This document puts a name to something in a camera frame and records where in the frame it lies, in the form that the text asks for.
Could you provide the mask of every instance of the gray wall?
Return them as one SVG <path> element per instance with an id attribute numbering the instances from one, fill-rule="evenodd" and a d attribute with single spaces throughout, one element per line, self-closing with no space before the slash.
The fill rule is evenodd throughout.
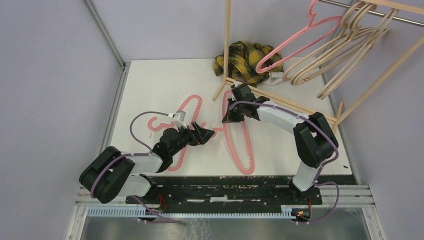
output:
<path id="1" fill-rule="evenodd" d="M 94 0 L 94 3 L 126 62 L 214 58 L 224 52 L 225 0 Z M 249 41 L 276 47 L 306 26 L 310 3 L 311 0 L 232 0 L 230 42 Z M 342 15 L 345 9 L 318 2 L 314 11 L 319 21 Z M 311 30 L 282 53 L 294 52 L 333 26 L 334 22 L 329 22 Z"/>
<path id="2" fill-rule="evenodd" d="M 64 239 L 120 68 L 81 0 L 0 6 L 0 239 Z"/>
<path id="3" fill-rule="evenodd" d="M 424 7 L 422 0 L 409 1 Z M 424 22 L 424 16 L 402 16 Z M 367 16 L 364 26 L 380 18 Z M 392 22 L 390 31 L 334 95 L 351 105 L 424 28 Z M 389 240 L 423 239 L 424 46 L 342 123 L 363 184 L 369 184 Z"/>

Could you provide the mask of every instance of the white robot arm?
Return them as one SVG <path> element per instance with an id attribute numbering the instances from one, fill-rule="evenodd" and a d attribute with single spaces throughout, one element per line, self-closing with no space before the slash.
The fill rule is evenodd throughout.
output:
<path id="1" fill-rule="evenodd" d="M 144 196 L 150 189 L 149 178 L 141 173 L 161 173 L 172 163 L 173 156 L 186 146 L 204 145 L 214 135 L 213 130 L 192 122 L 192 129 L 184 123 L 186 113 L 170 113 L 177 126 L 167 128 L 149 153 L 124 153 L 113 146 L 107 147 L 82 172 L 79 182 L 92 198 L 106 204 L 118 194 Z"/>
<path id="2" fill-rule="evenodd" d="M 228 99 L 228 110 L 222 122 L 237 123 L 249 117 L 271 123 L 293 134 L 301 161 L 290 184 L 300 193 L 308 191 L 314 184 L 321 164 L 333 155 L 334 146 L 339 146 L 324 115 L 319 112 L 307 115 L 279 106 L 267 97 L 256 98 L 246 84 L 236 82 L 231 91 L 233 97 Z M 320 128 L 333 144 L 308 122 Z"/>

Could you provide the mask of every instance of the wooden frame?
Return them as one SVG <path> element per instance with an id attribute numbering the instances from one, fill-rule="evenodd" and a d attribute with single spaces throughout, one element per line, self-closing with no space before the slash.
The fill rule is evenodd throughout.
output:
<path id="1" fill-rule="evenodd" d="M 389 0 L 367 0 L 367 2 L 377 5 L 382 5 L 386 7 L 391 7 L 397 10 L 407 11 L 411 13 L 416 13 L 424 15 L 424 8 L 410 6 L 402 3 L 397 3 Z M 225 39 L 224 39 L 224 73 L 223 73 L 223 82 L 215 95 L 213 100 L 215 101 L 225 85 L 232 85 L 235 81 L 234 79 L 228 77 L 228 57 L 229 57 L 229 39 L 230 39 L 230 15 L 231 15 L 231 0 L 226 0 L 226 10 L 225 10 Z M 343 102 L 340 102 L 336 116 L 325 115 L 326 119 L 332 125 L 332 130 L 336 132 L 338 125 L 353 111 L 355 110 L 367 97 L 374 92 L 398 67 L 400 67 L 412 54 L 415 52 L 422 44 L 424 44 L 424 34 L 422 34 L 419 39 L 410 46 L 374 83 L 365 91 L 354 104 L 349 106 L 344 112 L 342 108 L 344 106 Z M 312 114 L 316 112 L 312 108 L 301 105 L 297 102 L 290 101 L 285 99 L 282 96 L 258 89 L 253 86 L 249 86 L 252 92 L 258 96 L 267 97 L 277 104 L 291 108 L 295 111 L 303 112 L 306 114 Z"/>

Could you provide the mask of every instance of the clothes hanger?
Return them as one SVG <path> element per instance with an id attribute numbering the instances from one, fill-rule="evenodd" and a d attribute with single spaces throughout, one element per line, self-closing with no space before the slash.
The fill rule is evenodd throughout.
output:
<path id="1" fill-rule="evenodd" d="M 327 43 L 325 43 L 324 45 L 322 45 L 321 47 L 317 48 L 315 51 L 311 52 L 310 54 L 308 54 L 307 56 L 305 56 L 304 58 L 302 58 L 301 60 L 299 60 L 298 62 L 296 62 L 294 65 L 292 65 L 287 71 L 284 72 L 284 76 L 283 76 L 283 80 L 284 81 L 290 81 L 290 83 L 292 85 L 297 85 L 294 84 L 295 82 L 299 82 L 299 84 L 303 83 L 303 81 L 293 81 L 294 79 L 298 79 L 300 77 L 300 74 L 302 74 L 303 72 L 305 72 L 307 69 L 309 69 L 309 66 L 313 65 L 314 68 L 316 69 L 318 66 L 316 66 L 316 63 L 322 59 L 325 58 L 327 56 L 330 56 L 331 54 L 333 54 L 330 49 L 328 49 L 327 51 L 325 51 L 323 54 L 321 54 L 320 56 L 317 56 L 316 59 L 309 63 L 307 66 L 303 67 L 301 70 L 298 70 L 293 76 L 290 75 L 290 72 L 293 71 L 293 69 L 297 69 L 299 65 L 302 65 L 305 61 L 307 61 L 310 57 L 315 56 L 316 54 L 320 53 L 321 51 L 330 48 L 330 47 L 335 47 L 334 44 L 336 43 L 342 43 L 341 41 L 345 41 L 346 37 L 349 36 L 349 34 L 352 34 L 355 29 L 349 29 L 349 27 L 351 27 L 350 22 L 352 22 L 355 19 L 355 16 L 357 15 L 355 13 L 355 10 L 357 8 L 359 8 L 359 10 L 365 5 L 365 2 L 363 1 L 359 1 L 357 3 L 355 3 L 352 7 L 350 7 L 347 12 L 344 14 L 344 16 L 342 17 L 341 23 L 340 23 L 340 27 L 341 30 L 338 34 L 338 36 L 334 37 L 333 39 L 331 39 L 330 41 L 328 41 Z"/>
<path id="2" fill-rule="evenodd" d="M 312 12 L 312 9 L 314 8 L 315 4 L 318 2 L 318 0 L 312 0 L 312 2 L 309 5 L 309 8 L 307 10 L 306 16 L 309 19 L 308 24 L 301 29 L 300 31 L 298 31 L 297 33 L 295 33 L 294 35 L 292 35 L 291 37 L 289 37 L 287 40 L 285 40 L 283 43 L 281 43 L 278 47 L 276 47 L 274 50 L 272 50 L 270 53 L 268 53 L 266 56 L 264 56 L 256 65 L 256 72 L 258 74 L 262 74 L 266 71 L 269 71 L 275 67 L 277 67 L 278 65 L 284 63 L 285 61 L 291 59 L 293 56 L 297 55 L 298 53 L 302 52 L 303 50 L 309 48 L 310 46 L 316 44 L 317 42 L 319 42 L 320 40 L 322 40 L 323 38 L 327 37 L 328 35 L 330 35 L 332 32 L 334 32 L 334 30 L 337 29 L 337 27 L 339 26 L 341 20 L 342 20 L 342 16 L 330 16 L 327 18 L 324 18 L 320 21 L 317 21 L 314 23 L 314 19 L 315 16 L 317 15 L 316 12 Z M 308 45 L 300 48 L 299 50 L 293 52 L 292 54 L 283 57 L 281 60 L 273 63 L 270 66 L 266 66 L 264 68 L 261 68 L 262 65 L 268 61 L 274 54 L 278 53 L 281 49 L 283 49 L 286 45 L 288 45 L 289 43 L 293 42 L 295 39 L 297 39 L 298 37 L 300 37 L 301 35 L 303 35 L 304 33 L 306 33 L 307 31 L 314 29 L 324 23 L 327 22 L 331 22 L 331 21 L 336 21 L 336 25 L 326 34 L 324 34 L 323 36 L 319 37 L 318 39 L 314 40 L 313 42 L 309 43 Z"/>
<path id="3" fill-rule="evenodd" d="M 382 18 L 378 26 L 375 28 L 371 38 L 367 40 L 368 42 L 361 47 L 361 49 L 356 53 L 356 55 L 352 57 L 350 61 L 330 81 L 328 81 L 328 83 L 324 86 L 322 91 L 318 93 L 317 98 L 320 98 L 321 100 L 326 98 L 338 86 L 340 86 L 340 84 L 342 84 L 346 80 L 346 78 L 348 78 L 352 74 L 352 72 L 356 70 L 356 68 L 360 65 L 362 60 L 364 60 L 367 53 L 378 43 L 378 41 L 387 32 L 387 25 L 398 14 L 398 12 L 399 12 L 398 9 L 392 8 Z"/>
<path id="4" fill-rule="evenodd" d="M 346 14 L 343 16 L 344 18 L 341 23 L 342 30 L 339 33 L 339 35 L 333 40 L 321 46 L 320 48 L 316 49 L 314 52 L 312 52 L 312 54 L 309 54 L 308 56 L 303 58 L 301 61 L 295 63 L 286 72 L 287 74 L 284 74 L 283 79 L 285 81 L 290 81 L 292 85 L 298 85 L 308 81 L 308 79 L 303 79 L 303 76 L 305 76 L 308 73 L 316 71 L 316 68 L 328 62 L 327 59 L 332 60 L 334 56 L 337 56 L 334 54 L 338 53 L 340 50 L 343 50 L 345 47 L 349 46 L 351 42 L 357 39 L 358 35 L 363 33 L 363 30 L 361 30 L 362 27 L 359 25 L 359 22 L 368 11 L 375 10 L 376 7 L 377 6 L 375 4 L 371 4 L 371 3 L 365 4 L 365 2 L 363 1 L 360 1 L 354 4 L 351 8 L 348 9 Z M 289 77 L 290 74 L 288 74 L 288 72 L 290 72 L 290 70 L 294 69 L 296 66 L 303 63 L 306 60 L 306 58 L 309 58 L 328 47 L 330 47 L 330 49 L 328 49 L 323 54 L 318 56 L 312 63 L 309 63 L 307 66 L 302 68 L 293 77 Z"/>
<path id="5" fill-rule="evenodd" d="M 333 54 L 333 55 L 327 57 L 324 61 L 319 63 L 318 67 L 315 67 L 313 69 L 312 73 L 307 72 L 305 74 L 309 74 L 309 75 L 307 75 L 307 76 L 302 75 L 302 77 L 296 78 L 296 81 L 293 80 L 290 83 L 294 86 L 303 84 L 303 83 L 305 83 L 305 82 L 307 82 L 311 79 L 314 79 L 315 77 L 327 72 L 328 70 L 334 68 L 335 66 L 343 63 L 344 61 L 346 61 L 347 59 L 352 57 L 362 47 L 362 45 L 366 42 L 366 40 L 370 37 L 370 35 L 372 33 L 373 33 L 372 27 L 361 29 L 361 31 L 359 31 L 359 33 L 353 38 L 353 41 L 361 39 L 359 42 L 349 46 L 349 48 L 343 50 L 342 52 L 338 52 L 337 54 Z M 286 74 L 289 75 L 289 71 L 292 70 L 292 69 L 293 68 L 290 67 L 290 69 L 286 72 Z M 286 76 L 286 81 L 287 81 L 287 79 L 292 80 L 293 78 L 290 79 L 289 76 Z"/>

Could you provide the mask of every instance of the plaid shirt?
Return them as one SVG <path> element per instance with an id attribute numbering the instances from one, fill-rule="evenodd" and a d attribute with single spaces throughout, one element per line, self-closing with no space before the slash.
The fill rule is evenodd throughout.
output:
<path id="1" fill-rule="evenodd" d="M 250 43 L 247 41 L 238 41 L 229 46 L 228 54 L 228 77 L 232 79 L 242 79 L 249 85 L 256 87 L 258 83 L 262 83 L 269 78 L 268 72 L 257 73 L 255 71 L 258 62 L 270 53 L 274 48 L 272 46 L 262 46 L 258 43 Z M 281 59 L 281 54 L 274 54 L 265 66 L 269 66 Z M 213 70 L 217 76 L 224 73 L 224 55 L 219 55 L 213 60 Z M 281 72 L 282 64 L 270 70 L 271 72 Z"/>

